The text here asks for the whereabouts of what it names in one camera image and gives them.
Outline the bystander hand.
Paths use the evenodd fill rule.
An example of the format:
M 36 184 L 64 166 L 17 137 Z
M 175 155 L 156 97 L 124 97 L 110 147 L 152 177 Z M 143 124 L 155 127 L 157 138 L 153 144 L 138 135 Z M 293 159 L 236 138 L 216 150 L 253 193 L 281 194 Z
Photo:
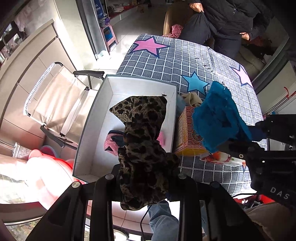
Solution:
M 201 3 L 190 3 L 190 8 L 198 13 L 204 12 L 204 8 Z

